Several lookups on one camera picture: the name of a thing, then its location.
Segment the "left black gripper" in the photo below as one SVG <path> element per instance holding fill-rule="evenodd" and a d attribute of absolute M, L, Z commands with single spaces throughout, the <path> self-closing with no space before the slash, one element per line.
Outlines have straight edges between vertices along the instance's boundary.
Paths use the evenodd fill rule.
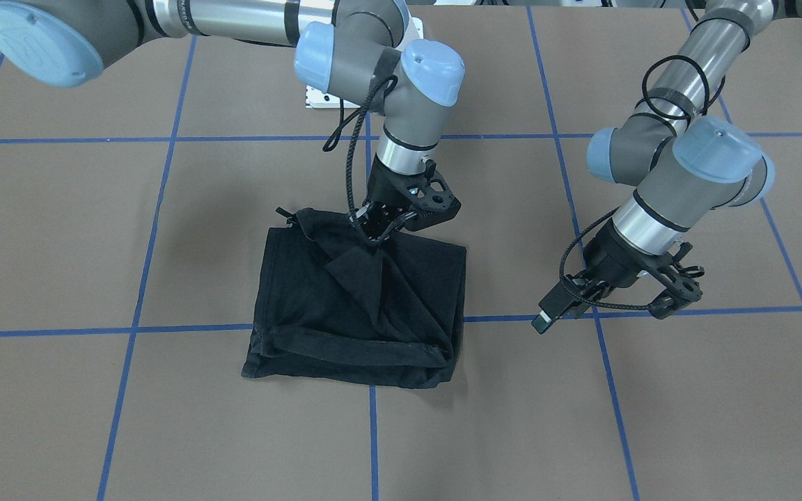
<path fill-rule="evenodd" d="M 591 308 L 624 307 L 606 298 L 615 289 L 632 286 L 643 272 L 647 257 L 640 248 L 622 237 L 613 223 L 605 223 L 583 249 L 586 267 L 579 273 L 582 282 L 557 282 L 538 303 L 539 311 L 531 326 L 545 334 L 560 318 L 582 318 Z"/>

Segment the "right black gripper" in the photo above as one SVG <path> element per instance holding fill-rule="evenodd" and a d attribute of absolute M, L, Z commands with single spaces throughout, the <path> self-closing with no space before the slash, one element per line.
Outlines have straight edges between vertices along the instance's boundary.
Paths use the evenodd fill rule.
<path fill-rule="evenodd" d="M 348 212 L 348 221 L 371 242 L 387 241 L 409 220 L 418 218 L 417 213 L 411 212 L 413 203 L 404 196 L 404 193 L 409 194 L 411 187 L 419 187 L 418 174 L 399 174 L 388 168 L 379 157 L 373 157 L 367 178 L 366 202 Z"/>

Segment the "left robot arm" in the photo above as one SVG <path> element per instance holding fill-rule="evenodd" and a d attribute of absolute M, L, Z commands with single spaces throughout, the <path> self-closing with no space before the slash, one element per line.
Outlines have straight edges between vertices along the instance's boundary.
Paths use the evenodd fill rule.
<path fill-rule="evenodd" d="M 585 268 L 566 273 L 539 301 L 532 320 L 545 333 L 560 318 L 591 307 L 670 317 L 702 297 L 704 269 L 686 267 L 688 231 L 710 210 L 741 207 L 765 196 L 776 177 L 770 156 L 738 127 L 709 115 L 740 54 L 774 20 L 802 18 L 802 1 L 707 1 L 677 54 L 656 63 L 654 82 L 620 127 L 593 134 L 586 155 L 592 175 L 630 185 L 630 196 L 593 223 L 583 249 Z M 610 303 L 615 289 L 652 276 L 661 292 L 647 304 Z"/>

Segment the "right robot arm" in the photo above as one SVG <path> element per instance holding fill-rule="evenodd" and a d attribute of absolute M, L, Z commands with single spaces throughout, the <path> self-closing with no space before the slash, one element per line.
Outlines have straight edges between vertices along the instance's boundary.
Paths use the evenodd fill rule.
<path fill-rule="evenodd" d="M 370 240 L 457 216 L 435 156 L 464 59 L 416 35 L 404 1 L 0 1 L 0 53 L 55 88 L 182 38 L 275 51 L 286 75 L 334 99 L 338 120 L 322 149 L 347 141 L 346 219 Z"/>

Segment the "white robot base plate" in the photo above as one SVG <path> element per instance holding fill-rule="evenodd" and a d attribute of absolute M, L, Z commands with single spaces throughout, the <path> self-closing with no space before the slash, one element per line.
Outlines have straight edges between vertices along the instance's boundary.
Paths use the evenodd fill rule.
<path fill-rule="evenodd" d="M 404 32 L 404 37 L 398 45 L 397 50 L 403 51 L 411 41 L 414 41 L 415 39 L 423 39 L 424 34 L 425 29 L 421 18 L 411 17 L 409 26 Z M 359 105 L 355 104 L 354 102 L 347 100 L 340 102 L 340 98 L 338 98 L 338 96 L 327 94 L 319 89 L 313 88 L 312 86 L 307 85 L 305 90 L 304 105 L 307 109 L 338 110 L 343 106 L 353 110 L 359 108 Z"/>

